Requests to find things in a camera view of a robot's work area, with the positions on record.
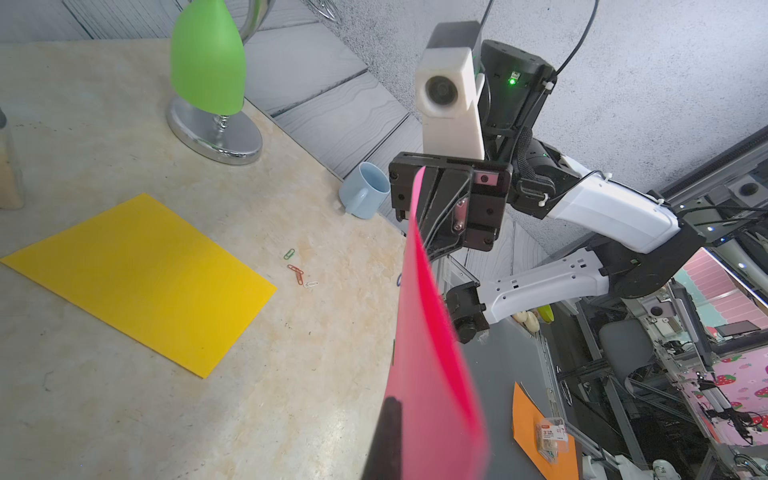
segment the table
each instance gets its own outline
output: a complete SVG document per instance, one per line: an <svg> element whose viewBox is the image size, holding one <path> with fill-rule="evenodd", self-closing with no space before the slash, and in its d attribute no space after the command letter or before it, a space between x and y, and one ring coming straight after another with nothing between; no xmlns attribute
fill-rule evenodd
<svg viewBox="0 0 768 480"><path fill-rule="evenodd" d="M448 257L433 270L443 293L466 283L472 275ZM544 415L565 417L549 345L542 334L532 335L523 325L504 319L462 345L485 414L491 458L485 480L544 476L512 438L512 393L520 384ZM581 458L578 446L577 458Z"/></svg>
<svg viewBox="0 0 768 480"><path fill-rule="evenodd" d="M404 239L251 104L255 164L184 146L168 40L0 45L26 206L0 255L146 192L277 286L205 380L0 266L3 478L358 478L382 401ZM283 255L319 285L305 289Z"/></svg>

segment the red paper clip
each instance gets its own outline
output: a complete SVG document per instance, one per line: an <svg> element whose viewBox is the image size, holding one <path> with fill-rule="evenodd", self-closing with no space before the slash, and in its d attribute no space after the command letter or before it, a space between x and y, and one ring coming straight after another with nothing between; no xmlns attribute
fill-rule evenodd
<svg viewBox="0 0 768 480"><path fill-rule="evenodd" d="M297 266L289 265L288 268L296 272L296 281L299 282L299 285L303 285L304 278L302 277L302 275L304 274L304 272Z"/></svg>

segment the textured wall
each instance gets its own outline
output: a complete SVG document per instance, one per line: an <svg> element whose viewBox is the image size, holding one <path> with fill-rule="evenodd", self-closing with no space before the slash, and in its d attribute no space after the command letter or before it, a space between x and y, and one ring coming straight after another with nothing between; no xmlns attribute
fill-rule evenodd
<svg viewBox="0 0 768 480"><path fill-rule="evenodd" d="M438 22L480 19L484 0L335 0L339 37L409 110ZM496 0L484 38L556 67L591 0ZM768 3L604 0L534 128L537 138L638 190L659 188L768 124ZM585 231L519 214L552 252Z"/></svg>

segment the camera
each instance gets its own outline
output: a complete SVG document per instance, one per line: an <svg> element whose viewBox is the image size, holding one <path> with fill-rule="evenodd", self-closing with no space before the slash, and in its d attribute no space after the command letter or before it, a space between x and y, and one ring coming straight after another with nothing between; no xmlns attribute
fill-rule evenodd
<svg viewBox="0 0 768 480"><path fill-rule="evenodd" d="M416 68L416 107L422 112L424 153L483 160L478 99L480 24L439 23Z"/></svg>

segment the green lamp shade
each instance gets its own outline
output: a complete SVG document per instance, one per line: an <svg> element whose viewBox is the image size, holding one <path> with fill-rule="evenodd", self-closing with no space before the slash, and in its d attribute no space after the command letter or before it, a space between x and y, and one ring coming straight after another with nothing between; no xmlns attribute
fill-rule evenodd
<svg viewBox="0 0 768 480"><path fill-rule="evenodd" d="M194 0L170 39L170 84L194 107L234 115L243 108L245 51L223 0Z"/></svg>

